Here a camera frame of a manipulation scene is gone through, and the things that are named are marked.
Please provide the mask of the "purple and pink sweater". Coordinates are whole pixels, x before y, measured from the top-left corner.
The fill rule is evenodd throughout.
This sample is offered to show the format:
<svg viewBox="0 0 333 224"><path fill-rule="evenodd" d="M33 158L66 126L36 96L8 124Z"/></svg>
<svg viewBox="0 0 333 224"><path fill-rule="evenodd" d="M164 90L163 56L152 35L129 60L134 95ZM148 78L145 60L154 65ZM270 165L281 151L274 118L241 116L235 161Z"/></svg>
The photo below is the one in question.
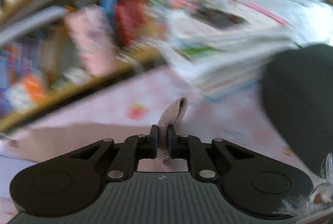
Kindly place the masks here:
<svg viewBox="0 0 333 224"><path fill-rule="evenodd" d="M179 122L186 110L186 97L177 99L163 112L157 125L147 127L76 124L60 128L27 129L5 142L5 147L21 160L41 163L74 152L78 159L91 159L100 149L94 169L115 171L130 178L142 171L186 171L185 160L172 159L168 151L167 129Z"/></svg>

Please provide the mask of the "white fluffy charm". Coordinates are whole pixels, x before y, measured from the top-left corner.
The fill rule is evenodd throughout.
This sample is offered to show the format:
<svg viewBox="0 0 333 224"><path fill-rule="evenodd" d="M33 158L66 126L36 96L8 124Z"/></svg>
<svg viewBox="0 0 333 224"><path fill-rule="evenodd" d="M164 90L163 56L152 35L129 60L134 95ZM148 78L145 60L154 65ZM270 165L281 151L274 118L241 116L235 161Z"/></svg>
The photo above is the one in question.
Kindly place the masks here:
<svg viewBox="0 0 333 224"><path fill-rule="evenodd" d="M329 223L332 221L332 153L322 162L323 182L305 198L286 198L275 211L298 219L298 223Z"/></svg>

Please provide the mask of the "orange white box upper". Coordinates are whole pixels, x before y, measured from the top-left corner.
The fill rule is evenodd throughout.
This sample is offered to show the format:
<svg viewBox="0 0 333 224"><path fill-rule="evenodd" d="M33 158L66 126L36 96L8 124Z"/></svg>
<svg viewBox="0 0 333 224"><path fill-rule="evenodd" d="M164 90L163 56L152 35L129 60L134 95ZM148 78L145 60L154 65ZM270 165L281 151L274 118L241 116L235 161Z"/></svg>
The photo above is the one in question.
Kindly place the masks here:
<svg viewBox="0 0 333 224"><path fill-rule="evenodd" d="M17 110L37 106L48 99L38 78L27 75L7 92L7 99Z"/></svg>

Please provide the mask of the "black chair back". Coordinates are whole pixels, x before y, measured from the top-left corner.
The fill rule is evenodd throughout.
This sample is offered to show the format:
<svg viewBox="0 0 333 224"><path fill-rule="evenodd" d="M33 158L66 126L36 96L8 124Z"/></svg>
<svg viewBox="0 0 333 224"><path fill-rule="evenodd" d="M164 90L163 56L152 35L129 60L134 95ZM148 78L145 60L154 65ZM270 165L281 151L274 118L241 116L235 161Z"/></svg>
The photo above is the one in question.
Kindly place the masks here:
<svg viewBox="0 0 333 224"><path fill-rule="evenodd" d="M293 152L320 175L332 152L332 47L315 44L276 54L263 72L261 100Z"/></svg>

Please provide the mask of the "pink checkered table mat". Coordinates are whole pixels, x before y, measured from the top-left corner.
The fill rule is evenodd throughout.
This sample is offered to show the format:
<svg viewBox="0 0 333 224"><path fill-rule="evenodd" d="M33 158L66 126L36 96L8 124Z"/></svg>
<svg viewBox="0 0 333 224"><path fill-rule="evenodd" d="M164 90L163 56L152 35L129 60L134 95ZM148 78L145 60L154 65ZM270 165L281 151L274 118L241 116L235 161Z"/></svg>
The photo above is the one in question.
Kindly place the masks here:
<svg viewBox="0 0 333 224"><path fill-rule="evenodd" d="M61 145L73 150L104 137L123 142L127 136L147 134L170 103L182 96L189 103L185 116L175 126L178 134L195 135L203 142L226 139L307 171L262 110L257 81L212 101L167 66L161 66L60 106L2 140L1 223L16 215L9 196L11 179L32 165L21 155L20 144L38 155L40 140L50 136L54 142L49 151Z"/></svg>

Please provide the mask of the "stack of magazines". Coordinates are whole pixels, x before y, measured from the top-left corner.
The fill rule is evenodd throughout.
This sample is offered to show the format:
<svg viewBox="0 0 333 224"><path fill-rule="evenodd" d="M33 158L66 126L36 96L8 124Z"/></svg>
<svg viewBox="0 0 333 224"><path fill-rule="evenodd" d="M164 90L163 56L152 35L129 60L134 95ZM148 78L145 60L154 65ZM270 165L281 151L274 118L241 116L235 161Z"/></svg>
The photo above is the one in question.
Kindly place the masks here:
<svg viewBox="0 0 333 224"><path fill-rule="evenodd" d="M299 34L277 14L254 3L190 14L166 13L167 39L158 44L171 69L210 94L252 79L275 54L295 48Z"/></svg>

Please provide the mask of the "pink cartoon cup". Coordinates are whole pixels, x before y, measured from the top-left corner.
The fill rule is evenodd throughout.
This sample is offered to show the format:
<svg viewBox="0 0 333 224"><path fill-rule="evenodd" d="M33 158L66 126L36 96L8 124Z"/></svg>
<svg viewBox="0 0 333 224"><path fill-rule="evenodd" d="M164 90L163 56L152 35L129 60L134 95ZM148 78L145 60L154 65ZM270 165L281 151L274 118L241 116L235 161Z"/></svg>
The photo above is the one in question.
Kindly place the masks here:
<svg viewBox="0 0 333 224"><path fill-rule="evenodd" d="M95 77L113 74L117 68L116 46L103 8L96 4L81 8L68 14L64 22L89 74Z"/></svg>

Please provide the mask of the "white laptop tablet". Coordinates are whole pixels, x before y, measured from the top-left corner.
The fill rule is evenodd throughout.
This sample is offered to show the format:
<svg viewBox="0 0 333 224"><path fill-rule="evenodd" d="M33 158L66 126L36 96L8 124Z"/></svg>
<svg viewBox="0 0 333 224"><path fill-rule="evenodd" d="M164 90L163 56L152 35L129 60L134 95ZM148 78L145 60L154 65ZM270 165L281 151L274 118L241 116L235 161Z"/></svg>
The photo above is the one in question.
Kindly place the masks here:
<svg viewBox="0 0 333 224"><path fill-rule="evenodd" d="M63 7L51 6L44 10L40 10L15 24L10 25L4 30L1 30L1 47L13 41L14 39L31 33L35 29L39 29L47 24L62 19L67 13L68 10Z"/></svg>

